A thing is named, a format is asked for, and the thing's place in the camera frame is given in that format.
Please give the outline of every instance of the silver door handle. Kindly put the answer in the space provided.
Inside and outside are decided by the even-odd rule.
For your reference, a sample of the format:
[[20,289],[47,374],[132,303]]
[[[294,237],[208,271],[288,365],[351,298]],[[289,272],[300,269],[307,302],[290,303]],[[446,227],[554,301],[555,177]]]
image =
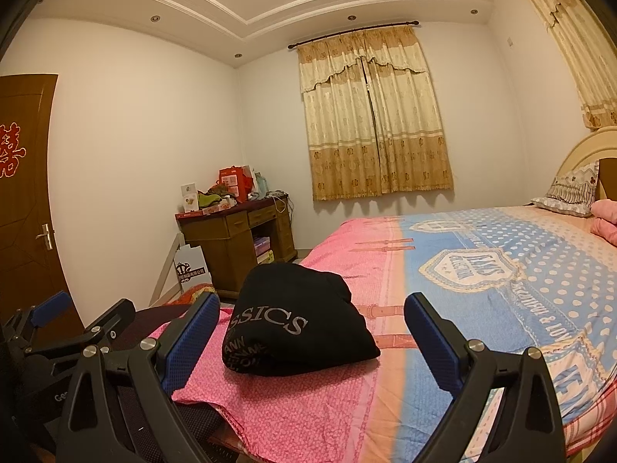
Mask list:
[[36,235],[35,239],[38,238],[44,238],[45,239],[45,247],[47,247],[47,250],[54,250],[53,245],[51,244],[51,231],[49,230],[49,225],[47,223],[45,223],[42,226],[42,233],[41,235]]

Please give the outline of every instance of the headboard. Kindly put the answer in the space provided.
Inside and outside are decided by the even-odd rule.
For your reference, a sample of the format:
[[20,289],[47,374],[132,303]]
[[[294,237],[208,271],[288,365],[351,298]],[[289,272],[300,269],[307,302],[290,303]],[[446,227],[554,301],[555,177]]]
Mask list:
[[600,161],[597,199],[617,201],[617,126],[606,127],[588,135],[570,151],[557,171],[566,172]]

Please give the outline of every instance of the curtain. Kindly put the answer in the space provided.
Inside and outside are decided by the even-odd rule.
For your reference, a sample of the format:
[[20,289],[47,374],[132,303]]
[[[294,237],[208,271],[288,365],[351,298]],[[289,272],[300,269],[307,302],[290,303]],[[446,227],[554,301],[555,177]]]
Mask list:
[[617,125],[617,50],[584,0],[531,0],[576,82],[585,125]]
[[298,59],[315,200],[452,188],[433,86],[410,27],[312,42]]

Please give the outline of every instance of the blue gripper pad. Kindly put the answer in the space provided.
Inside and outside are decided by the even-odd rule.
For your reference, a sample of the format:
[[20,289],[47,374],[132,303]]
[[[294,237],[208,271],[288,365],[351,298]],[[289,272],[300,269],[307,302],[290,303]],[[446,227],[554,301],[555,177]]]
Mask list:
[[45,327],[49,322],[59,317],[71,305],[72,299],[65,291],[60,291],[34,310],[30,321],[34,327]]
[[190,373],[217,326],[219,310],[218,296],[209,295],[174,343],[174,347],[167,355],[165,378],[161,382],[163,390],[168,395],[186,385]]
[[[439,388],[456,398],[464,383],[460,353],[465,351],[461,351],[460,345],[464,346],[465,339],[451,321],[439,317],[421,292],[407,296],[403,314]],[[443,331],[449,331],[448,337],[456,340],[459,354],[452,348]]]

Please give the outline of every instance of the red box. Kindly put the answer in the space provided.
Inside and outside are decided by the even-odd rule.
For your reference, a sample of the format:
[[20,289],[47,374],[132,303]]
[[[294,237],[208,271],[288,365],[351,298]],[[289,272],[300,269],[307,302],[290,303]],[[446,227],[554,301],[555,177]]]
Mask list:
[[218,182],[226,184],[238,202],[246,202],[253,189],[253,178],[244,175],[242,167],[229,167],[218,171]]

